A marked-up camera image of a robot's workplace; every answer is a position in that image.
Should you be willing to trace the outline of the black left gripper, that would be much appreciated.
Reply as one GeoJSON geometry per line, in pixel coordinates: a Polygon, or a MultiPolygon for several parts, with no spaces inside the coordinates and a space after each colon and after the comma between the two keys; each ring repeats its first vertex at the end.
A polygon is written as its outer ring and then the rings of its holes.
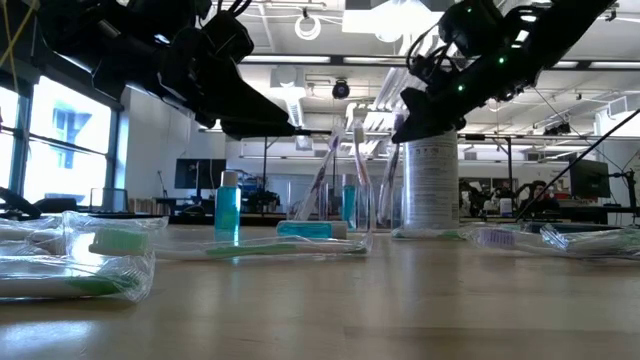
{"type": "MultiPolygon", "coordinates": [[[[203,32],[179,31],[173,42],[145,42],[131,34],[100,29],[102,54],[94,68],[94,87],[113,98],[132,87],[192,114],[216,119],[275,125],[286,123],[288,114],[242,78],[231,60],[203,63],[203,32]]],[[[296,128],[255,124],[223,124],[234,140],[293,136],[296,128]]]]}

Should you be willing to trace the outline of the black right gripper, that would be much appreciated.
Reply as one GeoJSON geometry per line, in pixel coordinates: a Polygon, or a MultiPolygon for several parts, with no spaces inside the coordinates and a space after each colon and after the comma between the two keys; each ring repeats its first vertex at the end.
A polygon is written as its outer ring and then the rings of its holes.
{"type": "Polygon", "coordinates": [[[464,69],[448,56],[419,56],[409,70],[426,88],[401,92],[409,114],[392,136],[394,144],[462,130],[464,117],[489,99],[508,101],[535,83],[535,58],[528,54],[487,54],[464,69]]]}

